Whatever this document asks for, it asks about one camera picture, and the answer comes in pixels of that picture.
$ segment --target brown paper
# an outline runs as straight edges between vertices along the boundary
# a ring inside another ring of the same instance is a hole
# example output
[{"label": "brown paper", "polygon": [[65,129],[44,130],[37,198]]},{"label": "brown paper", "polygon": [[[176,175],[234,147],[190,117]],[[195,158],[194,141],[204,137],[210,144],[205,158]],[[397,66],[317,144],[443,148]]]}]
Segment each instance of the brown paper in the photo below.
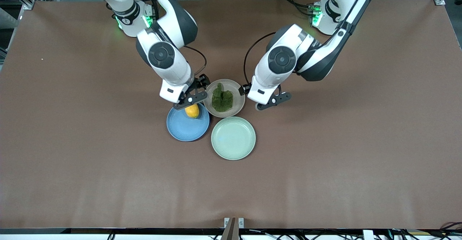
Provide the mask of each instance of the brown paper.
[{"label": "brown paper", "polygon": [[[244,84],[249,46],[283,26],[327,38],[285,0],[181,4],[199,27],[190,46],[206,55],[211,81]],[[290,76],[282,90],[292,99],[262,112],[246,100],[237,116],[253,125],[256,146],[227,161],[210,143],[219,118],[200,140],[170,136],[161,79],[104,5],[38,1],[25,11],[0,73],[2,228],[461,220],[462,54],[444,7],[373,0],[324,80]],[[249,77],[270,39],[250,52]],[[180,51],[193,71],[203,65]]]}]

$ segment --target lemon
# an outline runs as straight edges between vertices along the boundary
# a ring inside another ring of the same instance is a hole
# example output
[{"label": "lemon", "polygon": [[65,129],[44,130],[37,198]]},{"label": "lemon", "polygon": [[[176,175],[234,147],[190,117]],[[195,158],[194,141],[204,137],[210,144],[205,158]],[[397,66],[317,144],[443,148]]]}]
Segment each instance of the lemon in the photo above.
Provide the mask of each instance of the lemon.
[{"label": "lemon", "polygon": [[197,104],[190,105],[184,110],[190,118],[197,118],[199,116],[199,106]]}]

